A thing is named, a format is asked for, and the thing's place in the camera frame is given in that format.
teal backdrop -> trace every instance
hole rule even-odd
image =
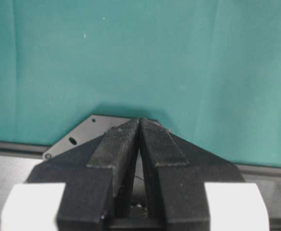
[[[0,0],[0,141],[91,113],[281,166],[281,0]]]

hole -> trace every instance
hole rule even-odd
[[[71,142],[71,144],[73,144],[73,145],[76,145],[76,144],[77,144],[76,140],[75,140],[73,137],[70,137],[68,140],[69,140],[69,141]]]
[[[52,155],[50,153],[46,153],[46,155],[45,155],[46,160],[50,159],[51,157],[52,157]]]

black plastic part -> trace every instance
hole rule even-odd
[[[118,127],[111,128],[105,133],[102,142],[87,164],[87,167],[112,169],[113,196],[116,196],[119,191],[131,159],[134,158],[136,161],[138,124],[139,119],[134,118]]]
[[[66,183],[57,214],[59,230],[101,230],[115,213],[128,216],[137,134],[138,119],[133,119],[34,167],[28,183]]]
[[[209,230],[204,182],[244,182],[232,163],[146,119],[140,119],[140,150],[149,217],[163,220],[167,230]]]

screw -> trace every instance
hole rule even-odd
[[[50,159],[50,158],[52,158],[52,155],[51,155],[50,153],[47,153],[47,154],[45,155],[45,159],[48,160],[48,159]]]

white block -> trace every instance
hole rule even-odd
[[[254,183],[206,182],[210,231],[269,231],[269,218]]]
[[[65,183],[15,185],[0,217],[0,231],[57,231]]]

